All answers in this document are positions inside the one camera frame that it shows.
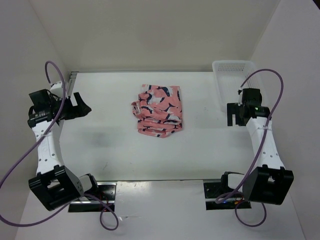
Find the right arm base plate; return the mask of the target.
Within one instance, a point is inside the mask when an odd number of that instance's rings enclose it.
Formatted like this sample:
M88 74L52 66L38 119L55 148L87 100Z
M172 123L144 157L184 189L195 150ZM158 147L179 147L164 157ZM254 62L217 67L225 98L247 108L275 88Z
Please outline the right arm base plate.
M203 182L205 206L207 211L211 210L234 210L236 205L243 201L240 194L235 194L223 203L217 204L216 198L222 194L231 192L232 189L225 186L220 179L213 179Z

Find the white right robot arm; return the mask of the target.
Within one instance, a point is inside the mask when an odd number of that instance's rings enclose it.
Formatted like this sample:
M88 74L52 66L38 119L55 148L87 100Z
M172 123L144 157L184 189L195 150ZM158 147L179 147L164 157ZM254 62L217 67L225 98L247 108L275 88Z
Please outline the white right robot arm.
M294 174L280 159L272 130L270 109L262 106L258 88L238 90L239 101L228 103L227 124L246 127L254 153L254 163L243 179L230 176L219 184L219 191L230 197L236 191L249 202L281 205L293 183Z

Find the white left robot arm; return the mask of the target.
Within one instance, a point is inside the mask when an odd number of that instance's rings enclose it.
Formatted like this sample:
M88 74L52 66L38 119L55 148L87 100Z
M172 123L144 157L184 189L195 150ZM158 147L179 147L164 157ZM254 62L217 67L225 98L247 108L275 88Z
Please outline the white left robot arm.
M29 179L28 185L48 211L83 196L94 200L100 194L100 187L93 175L87 173L76 176L63 161L60 136L64 121L85 117L92 110L78 92L73 95L76 105L72 104L69 96L62 99L48 89L29 95L33 105L28 111L27 124L40 143L37 147L36 176Z

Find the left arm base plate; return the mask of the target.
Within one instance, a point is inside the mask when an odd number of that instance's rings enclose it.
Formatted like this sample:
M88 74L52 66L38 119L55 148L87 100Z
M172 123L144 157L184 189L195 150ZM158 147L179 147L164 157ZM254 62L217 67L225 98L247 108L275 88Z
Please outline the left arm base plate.
M98 181L98 192L92 193L93 196L99 198L107 204L113 211L115 210L115 199L117 183L112 181ZM93 198L82 197L80 200L73 201L69 207L69 213L98 213L104 207Z

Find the pink shark print shorts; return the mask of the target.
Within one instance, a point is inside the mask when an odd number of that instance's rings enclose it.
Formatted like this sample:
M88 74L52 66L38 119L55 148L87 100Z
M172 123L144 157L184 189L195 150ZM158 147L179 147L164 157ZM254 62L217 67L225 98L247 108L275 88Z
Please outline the pink shark print shorts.
M179 86L143 84L132 104L140 134L167 138L183 130L183 107Z

